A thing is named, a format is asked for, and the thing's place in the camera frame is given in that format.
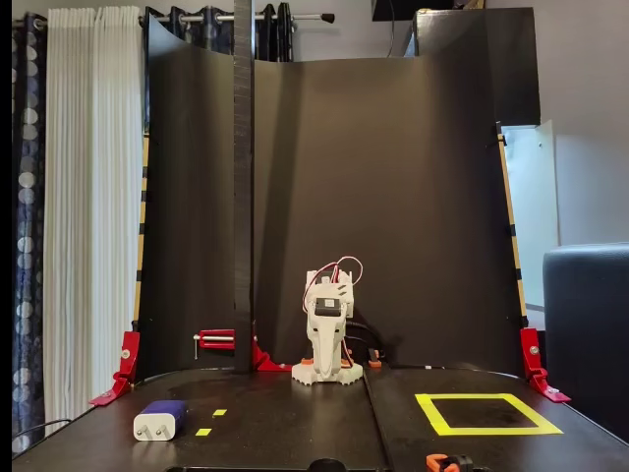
yellow and black striped edge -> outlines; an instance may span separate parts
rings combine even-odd
[[[520,311],[522,316],[527,316],[524,301],[524,284],[522,283],[522,270],[520,268],[520,255],[518,254],[518,240],[515,235],[515,219],[513,219],[513,206],[511,205],[511,191],[509,190],[509,175],[507,173],[507,160],[504,153],[504,135],[498,131],[498,147],[500,149],[500,164],[502,165],[502,178],[504,179],[504,192],[507,200],[507,210],[509,211],[509,226],[511,228],[511,244],[513,246],[513,260],[515,262],[516,278],[518,280],[518,294],[520,296]]]
[[[140,202],[140,229],[138,232],[138,271],[136,272],[136,306],[134,307],[134,330],[138,330],[140,295],[142,290],[142,261],[144,253],[144,220],[146,218],[146,180],[148,173],[148,134],[144,134],[142,159],[142,200]]]

curtain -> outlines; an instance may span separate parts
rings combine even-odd
[[[142,185],[137,7],[50,10],[44,232],[46,420],[111,387],[134,309]]]
[[[11,31],[12,41],[12,432],[44,422],[42,250],[46,32],[35,15]],[[16,438],[13,453],[43,437]]]
[[[293,62],[293,26],[291,10],[288,3],[280,3],[277,13],[273,5],[268,4],[262,10],[264,20],[256,21],[257,43],[256,59],[271,62]],[[153,15],[155,18],[167,17],[168,21],[162,23],[170,32],[190,44],[209,49],[214,52],[232,54],[234,49],[233,22],[219,22],[216,17],[221,15],[233,15],[214,7],[205,7],[197,12],[187,12],[178,7],[172,7],[170,13],[165,15],[150,7],[146,7],[144,17]],[[203,17],[202,22],[182,22],[182,17]],[[149,28],[144,28],[144,51],[150,34]],[[148,75],[145,79],[145,103],[144,103],[144,129],[148,131],[149,122],[149,93]]]

black vertical pole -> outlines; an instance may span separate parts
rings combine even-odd
[[[254,58],[256,16],[252,0],[234,1],[234,309],[236,372],[252,369]]]

black table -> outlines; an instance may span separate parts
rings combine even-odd
[[[416,393],[510,393],[563,435],[438,436]],[[171,442],[137,442],[134,418],[157,399],[186,400],[188,420]],[[530,426],[504,401],[490,402],[480,410],[478,403],[464,400],[435,400],[434,404],[452,427]],[[214,418],[216,409],[227,413]],[[198,437],[201,428],[211,428],[211,432]],[[183,472],[185,467],[214,467],[286,471],[306,470],[316,459],[333,457],[353,470],[424,472],[426,456],[432,453],[467,454],[494,472],[629,470],[625,443],[519,379],[477,371],[385,367],[366,370],[364,382],[348,386],[307,387],[293,382],[288,373],[238,376],[194,370],[168,374],[106,407],[90,410],[17,457],[13,470]]]
[[[466,370],[366,370],[376,420],[394,470],[425,471],[426,456],[465,454],[494,472],[626,472],[629,447],[565,404],[552,403],[524,381]],[[563,432],[549,436],[439,436],[415,395],[510,393]],[[534,427],[504,400],[433,402],[451,427]]]
[[[158,399],[186,400],[184,429],[171,442],[137,442],[134,418]],[[212,418],[216,409],[227,413]],[[211,432],[197,437],[200,428]],[[307,469],[321,457],[353,469],[386,467],[364,383],[307,387],[289,373],[195,370],[168,374],[92,409],[16,458],[13,470]]]

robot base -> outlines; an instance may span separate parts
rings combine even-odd
[[[337,374],[324,379],[321,374],[315,371],[315,367],[312,364],[297,364],[293,366],[292,376],[293,379],[304,385],[312,385],[315,382],[339,382],[349,385],[363,376],[363,366],[354,364],[351,368],[340,369]]]

